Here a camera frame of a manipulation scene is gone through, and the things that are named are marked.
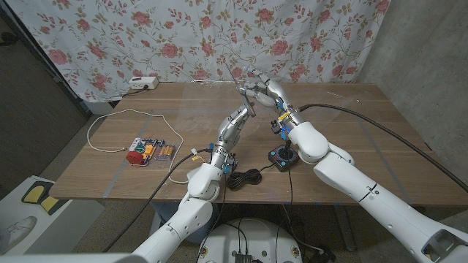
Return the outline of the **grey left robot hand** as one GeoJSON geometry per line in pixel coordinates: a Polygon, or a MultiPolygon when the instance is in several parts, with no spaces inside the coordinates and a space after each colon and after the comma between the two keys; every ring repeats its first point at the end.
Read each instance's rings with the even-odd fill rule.
{"type": "Polygon", "coordinates": [[[223,169],[225,164],[230,163],[233,158],[231,151],[240,140],[241,130],[248,118],[248,109],[242,104],[222,121],[218,130],[217,141],[214,143],[211,165],[223,169]]]}

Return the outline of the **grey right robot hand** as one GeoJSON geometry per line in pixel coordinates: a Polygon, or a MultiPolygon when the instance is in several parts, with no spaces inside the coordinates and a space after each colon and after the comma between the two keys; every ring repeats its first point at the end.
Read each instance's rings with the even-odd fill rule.
{"type": "Polygon", "coordinates": [[[253,98],[262,106],[272,109],[288,131],[304,122],[279,83],[258,69],[248,68],[247,72],[260,79],[254,83],[245,82],[238,87],[238,92],[243,97],[248,113],[252,117],[255,116],[255,112],[249,98],[253,98]]]}

